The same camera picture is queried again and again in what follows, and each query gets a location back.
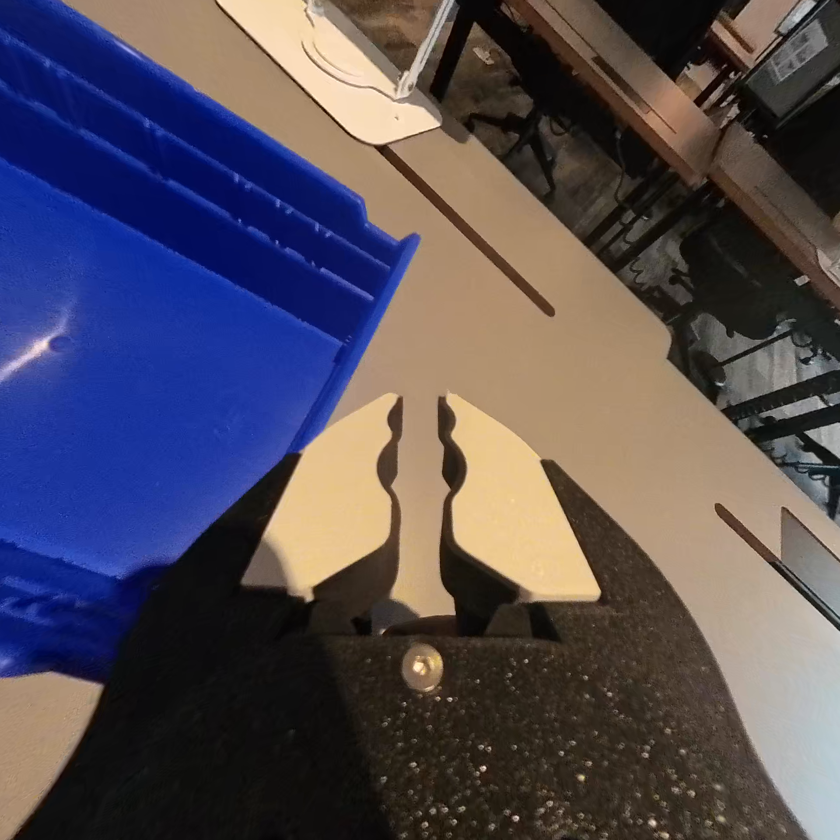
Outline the dark grey flat panel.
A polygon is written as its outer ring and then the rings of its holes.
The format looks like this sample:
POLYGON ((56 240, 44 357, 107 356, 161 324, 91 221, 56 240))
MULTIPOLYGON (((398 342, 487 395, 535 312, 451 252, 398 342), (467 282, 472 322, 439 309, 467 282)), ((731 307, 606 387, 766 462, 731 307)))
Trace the dark grey flat panel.
POLYGON ((839 628, 839 559, 784 507, 780 514, 780 565, 793 587, 839 628))

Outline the grey equipment case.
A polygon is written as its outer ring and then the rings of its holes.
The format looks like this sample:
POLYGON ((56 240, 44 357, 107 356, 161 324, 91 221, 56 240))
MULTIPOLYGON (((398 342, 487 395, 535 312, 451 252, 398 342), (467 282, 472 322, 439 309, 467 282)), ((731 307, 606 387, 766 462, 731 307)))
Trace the grey equipment case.
POLYGON ((773 124, 783 123, 839 70, 839 2, 818 3, 742 82, 742 101, 773 124))

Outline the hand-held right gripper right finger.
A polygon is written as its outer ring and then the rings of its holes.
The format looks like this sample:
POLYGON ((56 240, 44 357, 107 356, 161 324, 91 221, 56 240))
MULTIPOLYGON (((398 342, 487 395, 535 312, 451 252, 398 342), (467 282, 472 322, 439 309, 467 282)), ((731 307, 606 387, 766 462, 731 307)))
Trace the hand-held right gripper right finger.
POLYGON ((596 604, 595 578, 554 488, 548 463, 517 433, 463 396, 438 399, 447 486, 440 578, 456 632, 482 636, 499 610, 596 604))

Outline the white document stand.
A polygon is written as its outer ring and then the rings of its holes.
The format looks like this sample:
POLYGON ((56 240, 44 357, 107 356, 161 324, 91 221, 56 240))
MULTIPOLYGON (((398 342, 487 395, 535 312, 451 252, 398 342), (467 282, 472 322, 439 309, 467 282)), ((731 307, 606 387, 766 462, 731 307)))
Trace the white document stand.
POLYGON ((411 65, 397 69, 327 1, 217 1, 220 9, 346 133, 382 147, 439 128, 417 89, 454 1, 438 4, 411 65))

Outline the blue plastic bin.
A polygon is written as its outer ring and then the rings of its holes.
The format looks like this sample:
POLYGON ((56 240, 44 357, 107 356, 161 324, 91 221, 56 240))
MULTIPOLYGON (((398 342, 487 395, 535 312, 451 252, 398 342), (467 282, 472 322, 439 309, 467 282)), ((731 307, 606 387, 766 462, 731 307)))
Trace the blue plastic bin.
POLYGON ((62 2, 1 3, 1 670, 102 682, 318 436, 421 241, 62 2))

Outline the black office chair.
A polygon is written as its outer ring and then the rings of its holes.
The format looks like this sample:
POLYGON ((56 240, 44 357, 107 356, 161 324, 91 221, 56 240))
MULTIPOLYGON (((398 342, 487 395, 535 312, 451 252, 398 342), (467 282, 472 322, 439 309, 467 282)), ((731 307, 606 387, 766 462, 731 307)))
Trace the black office chair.
POLYGON ((780 326, 792 320, 800 273, 750 227, 737 233, 710 223, 699 226, 681 241, 679 256, 686 270, 674 271, 669 282, 682 286, 689 300, 665 324, 678 367, 716 401, 726 383, 726 363, 691 338, 695 322, 710 316, 729 338, 772 342, 780 326))

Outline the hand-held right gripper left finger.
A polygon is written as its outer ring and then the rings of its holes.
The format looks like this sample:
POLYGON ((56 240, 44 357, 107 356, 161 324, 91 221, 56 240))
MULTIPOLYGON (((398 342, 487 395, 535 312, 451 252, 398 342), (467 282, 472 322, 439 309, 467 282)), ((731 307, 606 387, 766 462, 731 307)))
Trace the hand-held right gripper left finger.
POLYGON ((394 492, 403 398, 386 393, 305 447, 242 580, 246 591, 334 608, 359 631, 376 628, 400 563, 394 492))

